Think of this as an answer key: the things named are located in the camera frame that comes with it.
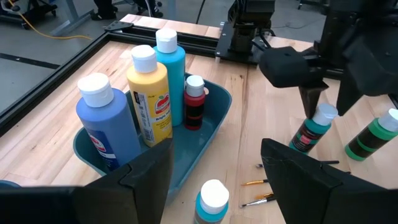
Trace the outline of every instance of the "wooden table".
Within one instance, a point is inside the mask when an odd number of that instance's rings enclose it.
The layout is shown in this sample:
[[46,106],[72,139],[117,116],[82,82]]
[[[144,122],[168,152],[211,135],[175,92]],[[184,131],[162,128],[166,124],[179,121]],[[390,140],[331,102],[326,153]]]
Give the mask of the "wooden table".
[[[217,27],[127,15],[123,21],[139,26],[169,27],[179,32],[218,37]],[[293,46],[301,51],[311,43],[270,37],[271,45]],[[85,185],[99,175],[73,153],[72,142],[82,127],[75,113],[81,97],[77,81],[90,73],[109,75],[112,86],[128,90],[126,69],[131,65],[133,46],[110,42],[63,82],[40,105],[0,138],[0,179],[21,185]],[[233,96],[229,113],[210,147],[183,186],[175,201],[165,209],[162,223],[191,223],[195,197],[209,179],[220,179],[229,189],[230,209],[223,223],[284,223],[276,202],[238,208],[253,196],[271,191],[269,184],[241,187],[243,182],[264,179],[261,163],[262,138],[287,144],[305,119],[297,88],[274,88],[254,66],[187,55],[187,72],[225,87]],[[335,104],[339,81],[326,80],[330,88],[321,102]],[[332,128],[310,156],[339,160],[335,167],[387,188],[398,187],[398,138],[364,162],[349,159],[343,146],[376,116],[393,104],[387,96],[363,97]]]

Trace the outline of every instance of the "small bottle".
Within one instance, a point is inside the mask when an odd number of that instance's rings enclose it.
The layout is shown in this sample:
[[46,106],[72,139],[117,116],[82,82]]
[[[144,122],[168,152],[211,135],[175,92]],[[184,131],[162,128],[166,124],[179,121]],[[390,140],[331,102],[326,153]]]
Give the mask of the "small bottle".
[[334,106],[327,103],[319,104],[313,118],[304,121],[289,143],[289,147],[308,154],[330,129],[331,122],[337,114],[338,111]]
[[137,157],[141,147],[125,94],[111,88],[102,73],[88,75],[77,85],[82,95],[77,115],[109,170]]
[[221,223],[228,211],[229,191],[219,180],[208,180],[197,195],[194,224]]
[[178,126],[183,120],[185,51],[177,45],[177,32],[168,28],[156,31],[156,47],[154,49],[157,61],[167,68],[172,124]]
[[350,158],[364,161],[398,135],[398,110],[390,109],[380,118],[375,118],[354,139],[345,151]]
[[152,147],[173,132],[167,70],[149,45],[134,47],[131,55],[127,79],[144,142]]
[[189,130],[198,130],[203,120],[205,110],[205,82],[198,75],[187,78],[184,92],[185,127]]

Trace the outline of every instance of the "light blue paint bottle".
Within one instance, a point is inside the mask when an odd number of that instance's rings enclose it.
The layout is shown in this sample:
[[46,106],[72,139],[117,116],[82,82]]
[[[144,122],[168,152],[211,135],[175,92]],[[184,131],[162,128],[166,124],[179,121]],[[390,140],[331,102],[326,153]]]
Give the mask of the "light blue paint bottle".
[[167,68],[172,125],[177,126],[182,123],[183,119],[185,51],[182,47],[177,46],[177,32],[167,28],[156,31],[156,47],[154,49],[157,61]]
[[138,156],[141,147],[125,94],[111,88],[102,73],[80,79],[78,88],[77,115],[109,170]]
[[208,180],[197,195],[193,223],[221,223],[228,211],[228,200],[228,189],[219,180]]

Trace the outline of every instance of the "plastic bin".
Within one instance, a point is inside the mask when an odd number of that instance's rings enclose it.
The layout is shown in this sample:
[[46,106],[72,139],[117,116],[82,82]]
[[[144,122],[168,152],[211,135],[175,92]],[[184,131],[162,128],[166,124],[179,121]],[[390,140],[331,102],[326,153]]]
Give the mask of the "plastic bin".
[[0,180],[0,189],[10,189],[13,187],[20,187],[20,185],[8,180]]
[[[209,90],[209,93],[205,100],[205,112],[201,129],[190,131],[183,124],[173,127],[174,169],[166,204],[171,203],[177,196],[191,171],[215,137],[231,106],[232,97],[223,87],[206,80],[205,87]],[[141,148],[142,150],[148,150],[142,140],[130,92],[127,92],[126,96],[137,128]],[[84,128],[77,132],[73,148],[77,157],[99,174],[106,175],[109,172]]]

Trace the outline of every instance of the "yellow cable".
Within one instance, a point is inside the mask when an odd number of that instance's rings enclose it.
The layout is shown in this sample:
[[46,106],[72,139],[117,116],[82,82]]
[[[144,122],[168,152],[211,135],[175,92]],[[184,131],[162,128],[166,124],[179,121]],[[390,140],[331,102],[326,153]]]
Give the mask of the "yellow cable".
[[[8,1],[10,2],[10,4],[12,6],[14,6],[14,3],[11,0],[8,0]],[[32,24],[30,24],[30,22],[24,17],[24,15],[22,15],[20,12],[18,12],[18,14],[30,26],[30,28],[32,28],[32,30],[36,31],[36,33],[38,33],[44,37],[48,37],[48,38],[52,38],[52,39],[60,39],[60,40],[67,40],[67,39],[73,39],[73,38],[84,38],[84,39],[92,40],[92,38],[84,36],[84,35],[74,35],[74,36],[70,36],[70,37],[53,37],[53,36],[50,36],[47,34],[43,34],[40,31],[38,31],[34,26],[32,26]]]

